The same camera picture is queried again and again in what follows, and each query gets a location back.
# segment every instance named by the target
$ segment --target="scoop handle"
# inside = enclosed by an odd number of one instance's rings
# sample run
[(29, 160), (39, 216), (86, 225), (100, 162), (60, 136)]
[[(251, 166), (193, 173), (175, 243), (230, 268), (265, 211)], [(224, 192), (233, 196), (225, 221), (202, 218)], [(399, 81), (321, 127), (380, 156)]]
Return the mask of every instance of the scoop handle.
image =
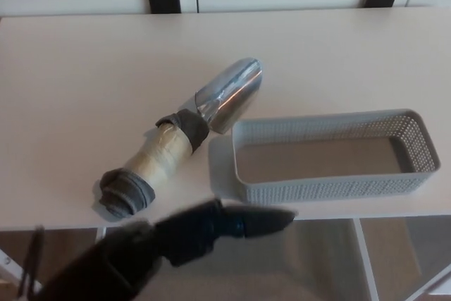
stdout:
[(158, 190), (192, 154), (192, 146), (179, 127), (164, 123), (155, 137), (124, 165), (124, 169), (138, 175), (154, 190)]

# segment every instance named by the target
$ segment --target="metal scoop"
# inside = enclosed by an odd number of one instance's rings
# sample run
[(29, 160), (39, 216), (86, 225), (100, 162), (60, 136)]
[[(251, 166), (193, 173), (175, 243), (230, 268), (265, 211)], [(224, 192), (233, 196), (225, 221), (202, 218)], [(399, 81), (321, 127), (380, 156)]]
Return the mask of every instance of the metal scoop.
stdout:
[(211, 130), (224, 134), (232, 127), (255, 97), (262, 76), (260, 61), (245, 58), (196, 92), (197, 110)]

